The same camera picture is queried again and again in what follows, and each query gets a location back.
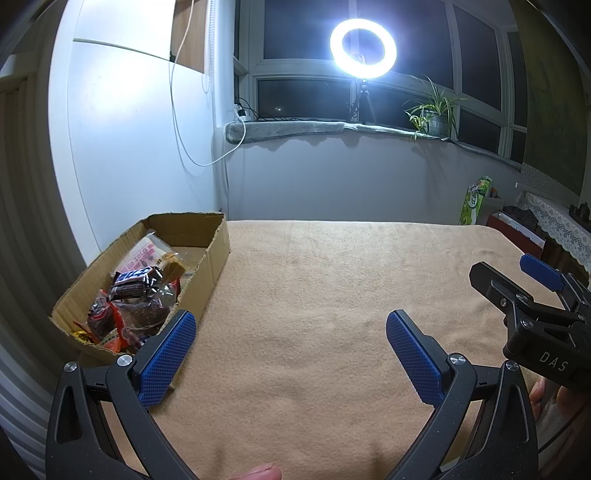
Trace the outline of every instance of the beige blanket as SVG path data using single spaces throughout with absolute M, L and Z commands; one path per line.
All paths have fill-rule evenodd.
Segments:
M 382 480 L 432 412 L 386 339 L 392 310 L 447 352 L 500 365 L 506 328 L 471 288 L 472 264 L 560 306 L 519 270 L 521 251 L 486 227 L 229 226 L 232 253 L 180 386 L 153 409 L 202 480 L 273 461 L 288 480 Z

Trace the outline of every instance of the plant pot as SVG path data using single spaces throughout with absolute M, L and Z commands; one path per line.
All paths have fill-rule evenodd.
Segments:
M 429 135 L 447 137 L 449 132 L 449 123 L 447 115 L 433 115 L 429 119 Z

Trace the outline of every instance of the open cardboard box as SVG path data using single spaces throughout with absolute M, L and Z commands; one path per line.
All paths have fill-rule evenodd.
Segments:
M 64 293 L 51 312 L 50 320 L 83 353 L 81 358 L 87 359 L 84 367 L 111 364 L 118 355 L 124 353 L 116 354 L 79 341 L 72 335 L 80 330 L 74 322 L 85 321 L 99 289 L 111 286 L 111 275 L 121 259 L 150 229 L 177 250 L 184 262 L 193 266 L 189 270 L 192 275 L 181 283 L 177 303 L 164 325 L 179 309 L 190 311 L 197 321 L 201 319 L 230 252 L 225 216 L 217 212 L 151 215 L 136 223 L 102 252 Z

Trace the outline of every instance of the metal screw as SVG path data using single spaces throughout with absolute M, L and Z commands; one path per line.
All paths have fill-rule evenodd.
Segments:
M 517 372 L 519 370 L 519 365 L 517 365 L 517 363 L 515 363 L 513 360 L 509 360 L 505 365 L 512 372 Z
M 133 358 L 131 358 L 131 355 L 121 355 L 118 359 L 117 359 L 117 365 L 119 365 L 120 367 L 126 367 L 127 365 L 129 365 L 131 362 L 133 361 Z
M 78 368 L 78 364 L 76 362 L 68 362 L 64 365 L 64 372 L 70 373 L 76 370 L 76 368 Z
M 459 353 L 454 353 L 449 358 L 454 365 L 463 365 L 466 363 L 466 357 Z

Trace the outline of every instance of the silver bolt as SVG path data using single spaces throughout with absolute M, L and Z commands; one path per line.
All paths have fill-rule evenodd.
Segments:
M 454 353 L 449 358 L 454 365 L 463 365 L 466 363 L 466 357 L 459 353 Z
M 517 372 L 519 370 L 519 365 L 517 365 L 517 363 L 515 363 L 513 360 L 509 360 L 505 365 L 512 372 Z
M 78 368 L 78 364 L 76 362 L 68 362 L 64 365 L 64 372 L 70 373 L 76 370 L 76 368 Z
M 531 330 L 534 327 L 534 322 L 531 322 L 530 320 L 522 319 L 521 324 L 528 330 Z
M 131 355 L 121 355 L 117 359 L 117 365 L 119 365 L 120 367 L 126 367 L 132 362 L 132 360 L 133 358 L 131 358 Z

